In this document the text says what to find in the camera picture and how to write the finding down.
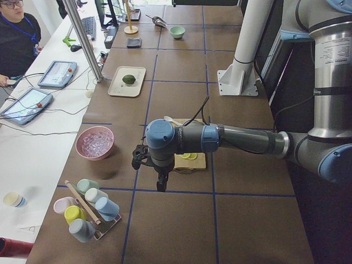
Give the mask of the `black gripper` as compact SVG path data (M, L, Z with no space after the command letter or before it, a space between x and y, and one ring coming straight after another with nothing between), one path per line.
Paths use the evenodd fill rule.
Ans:
M149 147L144 144L145 137L141 138L140 143L136 146L136 149L133 151L133 159L131 162L132 167L135 170L140 169L141 165L148 167L153 167L154 170L159 174L157 181L157 191L165 192L167 189L168 173L174 169L174 161L167 166L158 166L152 161L151 154L149 153Z

